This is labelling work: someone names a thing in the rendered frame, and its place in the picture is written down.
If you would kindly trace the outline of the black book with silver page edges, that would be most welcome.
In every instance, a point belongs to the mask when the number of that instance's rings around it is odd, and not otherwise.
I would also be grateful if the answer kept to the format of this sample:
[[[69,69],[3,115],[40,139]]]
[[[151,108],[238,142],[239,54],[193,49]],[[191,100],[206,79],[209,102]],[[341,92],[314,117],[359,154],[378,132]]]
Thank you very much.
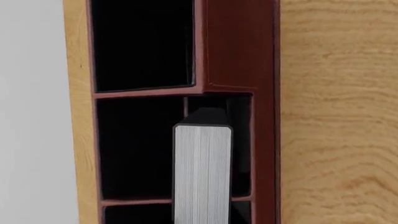
[[[199,108],[173,127],[173,224],[230,224],[233,129]]]

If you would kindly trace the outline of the dark red leather caddy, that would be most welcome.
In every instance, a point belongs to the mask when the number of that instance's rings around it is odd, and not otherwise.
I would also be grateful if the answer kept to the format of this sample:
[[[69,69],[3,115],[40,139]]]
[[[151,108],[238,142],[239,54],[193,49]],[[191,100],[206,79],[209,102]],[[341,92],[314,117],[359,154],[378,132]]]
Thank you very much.
[[[274,0],[89,0],[100,224],[173,224],[173,127],[233,129],[230,224],[276,224]]]

